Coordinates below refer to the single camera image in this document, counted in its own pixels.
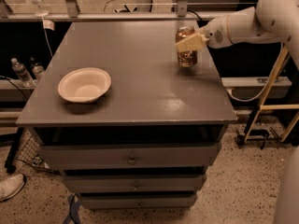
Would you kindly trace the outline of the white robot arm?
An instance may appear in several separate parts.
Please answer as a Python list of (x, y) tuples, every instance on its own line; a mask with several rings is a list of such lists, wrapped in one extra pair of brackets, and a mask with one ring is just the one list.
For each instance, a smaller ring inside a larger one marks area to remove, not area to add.
[[(264, 87), (267, 94), (285, 58), (299, 60), (299, 0), (259, 0), (255, 7), (218, 17), (195, 30), (177, 42), (176, 50), (218, 49), (242, 42), (284, 45)], [(299, 224), (299, 147), (284, 169), (273, 224)]]

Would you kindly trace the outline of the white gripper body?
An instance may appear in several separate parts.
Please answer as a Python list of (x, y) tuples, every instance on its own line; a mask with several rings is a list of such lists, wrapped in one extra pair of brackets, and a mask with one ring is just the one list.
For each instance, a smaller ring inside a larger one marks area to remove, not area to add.
[(211, 20), (204, 26), (204, 35), (208, 39), (207, 45), (213, 49), (221, 49), (233, 45), (228, 33), (228, 16), (221, 16)]

